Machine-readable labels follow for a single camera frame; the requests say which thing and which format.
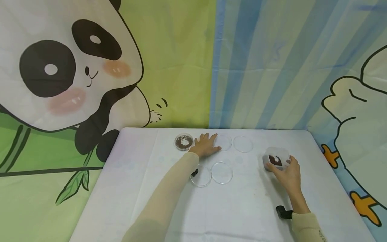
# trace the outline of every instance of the cartoon bird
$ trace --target cartoon bird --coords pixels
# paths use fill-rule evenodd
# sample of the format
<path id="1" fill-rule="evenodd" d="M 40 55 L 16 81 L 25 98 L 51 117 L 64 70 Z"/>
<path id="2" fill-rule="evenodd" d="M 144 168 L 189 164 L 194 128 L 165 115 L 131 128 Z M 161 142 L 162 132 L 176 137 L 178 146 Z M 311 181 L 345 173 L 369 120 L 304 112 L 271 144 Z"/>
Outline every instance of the cartoon bird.
<path id="1" fill-rule="evenodd" d="M 381 222 L 373 206 L 387 207 L 387 46 L 373 53 L 363 64 L 360 77 L 343 76 L 331 86 L 331 96 L 322 105 L 340 125 L 334 140 L 336 151 L 322 145 L 333 168 L 341 158 L 345 169 L 367 193 L 350 196 L 360 215 L 373 224 Z"/>

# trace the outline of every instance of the black clip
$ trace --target black clip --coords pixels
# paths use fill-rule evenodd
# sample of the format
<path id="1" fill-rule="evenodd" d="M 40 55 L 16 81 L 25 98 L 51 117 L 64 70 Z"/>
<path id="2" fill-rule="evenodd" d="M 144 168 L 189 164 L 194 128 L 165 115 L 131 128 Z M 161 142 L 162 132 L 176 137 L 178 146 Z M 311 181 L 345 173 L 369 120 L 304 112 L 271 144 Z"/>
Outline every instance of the black clip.
<path id="1" fill-rule="evenodd" d="M 196 171 L 194 171 L 194 172 L 191 174 L 191 176 L 192 176 L 192 177 L 195 177 L 198 173 L 199 173 L 199 170 L 196 169 Z"/>
<path id="2" fill-rule="evenodd" d="M 291 219 L 291 215 L 293 214 L 293 210 L 286 211 L 284 206 L 277 206 L 276 211 L 279 218 L 282 219 Z"/>

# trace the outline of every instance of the fabric backdrop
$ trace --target fabric backdrop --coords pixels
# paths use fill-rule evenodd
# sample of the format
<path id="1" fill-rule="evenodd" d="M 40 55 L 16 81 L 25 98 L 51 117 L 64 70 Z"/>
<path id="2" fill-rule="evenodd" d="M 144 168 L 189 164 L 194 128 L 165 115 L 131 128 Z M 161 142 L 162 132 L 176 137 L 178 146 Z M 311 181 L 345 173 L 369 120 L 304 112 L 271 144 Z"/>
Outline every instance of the fabric backdrop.
<path id="1" fill-rule="evenodd" d="M 309 130 L 383 241 L 387 1 L 218 0 L 216 16 L 210 128 Z"/>
<path id="2" fill-rule="evenodd" d="M 68 241 L 121 128 L 208 125 L 215 6 L 0 0 L 0 241 Z"/>

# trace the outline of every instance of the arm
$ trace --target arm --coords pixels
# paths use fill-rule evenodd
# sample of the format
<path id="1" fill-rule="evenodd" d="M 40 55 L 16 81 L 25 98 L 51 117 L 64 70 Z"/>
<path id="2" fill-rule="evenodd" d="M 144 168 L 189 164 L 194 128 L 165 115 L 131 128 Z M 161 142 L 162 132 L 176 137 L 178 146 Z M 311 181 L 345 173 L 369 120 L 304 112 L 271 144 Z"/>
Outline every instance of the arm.
<path id="1" fill-rule="evenodd" d="M 216 136 L 208 139 L 208 134 L 202 134 L 199 141 L 195 139 L 195 146 L 165 174 L 139 217 L 125 233 L 122 242 L 164 241 L 180 194 L 195 171 L 199 158 L 221 149 L 213 147 Z"/>
<path id="2" fill-rule="evenodd" d="M 291 156 L 289 167 L 280 171 L 273 164 L 267 163 L 267 167 L 274 173 L 278 181 L 289 195 L 293 208 L 293 231 L 298 242 L 326 242 L 317 221 L 316 215 L 310 212 L 304 195 L 301 191 L 301 174 L 298 161 Z"/>
<path id="3" fill-rule="evenodd" d="M 299 242 L 326 242 L 316 215 L 310 212 L 307 202 L 300 191 L 289 194 L 293 207 L 293 231 Z"/>

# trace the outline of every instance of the petri dish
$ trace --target petri dish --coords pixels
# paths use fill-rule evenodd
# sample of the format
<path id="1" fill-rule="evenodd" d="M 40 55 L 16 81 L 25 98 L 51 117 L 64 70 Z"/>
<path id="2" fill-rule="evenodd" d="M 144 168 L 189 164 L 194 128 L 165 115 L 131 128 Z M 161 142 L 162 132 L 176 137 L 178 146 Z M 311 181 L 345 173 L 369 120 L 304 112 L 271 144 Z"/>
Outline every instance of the petri dish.
<path id="1" fill-rule="evenodd" d="M 234 147 L 240 152 L 247 153 L 253 149 L 253 142 L 245 136 L 237 136 L 234 139 Z"/>
<path id="2" fill-rule="evenodd" d="M 197 187 L 205 187 L 211 181 L 211 170 L 202 164 L 197 165 L 198 173 L 195 177 L 190 176 L 192 183 Z"/>
<path id="3" fill-rule="evenodd" d="M 215 139 L 214 146 L 222 147 L 221 151 L 226 151 L 233 145 L 233 140 L 225 135 L 218 135 Z"/>
<path id="4" fill-rule="evenodd" d="M 234 176 L 233 170 L 226 163 L 215 163 L 211 168 L 211 174 L 214 181 L 219 184 L 229 183 Z"/>
<path id="5" fill-rule="evenodd" d="M 179 150 L 188 150 L 193 144 L 194 140 L 190 134 L 182 133 L 175 138 L 175 146 Z"/>

